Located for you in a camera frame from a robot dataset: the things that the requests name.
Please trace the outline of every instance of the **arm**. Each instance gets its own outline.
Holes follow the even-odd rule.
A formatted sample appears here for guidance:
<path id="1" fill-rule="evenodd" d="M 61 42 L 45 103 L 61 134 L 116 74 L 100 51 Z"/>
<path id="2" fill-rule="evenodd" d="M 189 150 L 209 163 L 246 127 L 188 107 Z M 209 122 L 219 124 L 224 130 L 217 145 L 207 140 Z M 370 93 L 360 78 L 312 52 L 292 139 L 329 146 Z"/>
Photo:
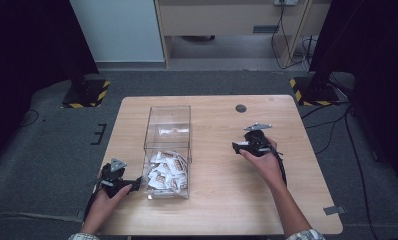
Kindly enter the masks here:
<path id="1" fill-rule="evenodd" d="M 274 148 L 277 148 L 276 142 L 270 138 L 268 140 Z M 311 229 L 311 225 L 283 182 L 276 157 L 272 153 L 267 153 L 262 157 L 255 157 L 245 150 L 241 150 L 240 154 L 257 168 L 259 174 L 270 188 L 285 237 L 288 238 L 295 233 Z"/>
<path id="2" fill-rule="evenodd" d="M 109 198 L 105 190 L 99 190 L 96 198 L 90 207 L 89 214 L 84 221 L 80 232 L 72 235 L 69 240 L 73 239 L 92 239 L 98 240 L 94 235 L 99 232 L 100 226 L 111 216 L 114 209 L 118 206 L 125 195 L 130 191 L 132 185 L 125 186 L 113 197 Z"/>

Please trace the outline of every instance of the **person's left hand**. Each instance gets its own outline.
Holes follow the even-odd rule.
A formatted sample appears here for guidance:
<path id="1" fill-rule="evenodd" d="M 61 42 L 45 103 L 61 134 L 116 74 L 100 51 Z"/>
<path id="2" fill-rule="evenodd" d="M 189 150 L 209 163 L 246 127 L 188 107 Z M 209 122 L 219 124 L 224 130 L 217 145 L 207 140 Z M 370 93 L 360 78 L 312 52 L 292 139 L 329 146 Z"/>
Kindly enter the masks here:
<path id="1" fill-rule="evenodd" d="M 131 184 L 125 186 L 113 198 L 109 198 L 104 189 L 100 190 L 96 195 L 96 199 L 90 208 L 80 233 L 95 235 L 99 231 L 100 226 L 111 216 L 114 209 L 124 196 L 127 195 L 131 187 Z"/>

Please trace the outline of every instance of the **small black round object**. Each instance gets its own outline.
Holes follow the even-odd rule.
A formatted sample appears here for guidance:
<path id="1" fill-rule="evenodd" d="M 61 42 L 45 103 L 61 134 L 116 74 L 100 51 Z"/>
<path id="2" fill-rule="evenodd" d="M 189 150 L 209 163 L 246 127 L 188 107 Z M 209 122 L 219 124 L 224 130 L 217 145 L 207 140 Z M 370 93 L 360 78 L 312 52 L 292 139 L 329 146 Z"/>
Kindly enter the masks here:
<path id="1" fill-rule="evenodd" d="M 246 112 L 246 110 L 247 110 L 247 108 L 246 108 L 246 106 L 243 105 L 243 104 L 238 104 L 238 105 L 236 106 L 236 111 L 238 111 L 238 112 L 240 112 L 240 113 L 244 113 L 244 112 Z"/>

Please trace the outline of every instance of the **power outlet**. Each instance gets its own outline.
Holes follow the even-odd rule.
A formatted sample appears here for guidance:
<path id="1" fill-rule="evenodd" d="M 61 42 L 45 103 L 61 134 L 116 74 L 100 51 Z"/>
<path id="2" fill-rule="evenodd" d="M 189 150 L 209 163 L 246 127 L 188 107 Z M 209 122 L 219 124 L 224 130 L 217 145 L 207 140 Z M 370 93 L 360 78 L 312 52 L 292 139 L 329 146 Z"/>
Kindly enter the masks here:
<path id="1" fill-rule="evenodd" d="M 274 0 L 274 5 L 281 6 L 282 3 L 284 6 L 295 6 L 298 5 L 299 0 Z"/>

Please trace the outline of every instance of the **yellow black warning tape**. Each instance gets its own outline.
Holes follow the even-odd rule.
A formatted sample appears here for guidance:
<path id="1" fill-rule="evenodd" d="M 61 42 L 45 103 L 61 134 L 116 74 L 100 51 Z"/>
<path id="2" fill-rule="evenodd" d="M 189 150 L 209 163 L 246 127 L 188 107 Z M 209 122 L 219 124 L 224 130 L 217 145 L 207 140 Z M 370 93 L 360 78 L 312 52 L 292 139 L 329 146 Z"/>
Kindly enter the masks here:
<path id="1" fill-rule="evenodd" d="M 101 92 L 100 92 L 100 94 L 97 97 L 97 100 L 95 102 L 90 102 L 90 103 L 76 103 L 76 102 L 74 102 L 74 103 L 69 103 L 69 104 L 62 104 L 62 107 L 63 108 L 98 107 L 102 103 L 103 98 L 106 95 L 106 91 L 108 91 L 109 84 L 111 84 L 111 81 L 105 81 L 103 83 L 102 90 L 101 90 Z"/>
<path id="2" fill-rule="evenodd" d="M 331 104 L 338 104 L 338 101 L 305 101 L 302 98 L 302 94 L 299 91 L 295 79 L 290 80 L 290 86 L 292 87 L 293 92 L 295 93 L 296 101 L 298 101 L 299 106 L 326 106 Z"/>

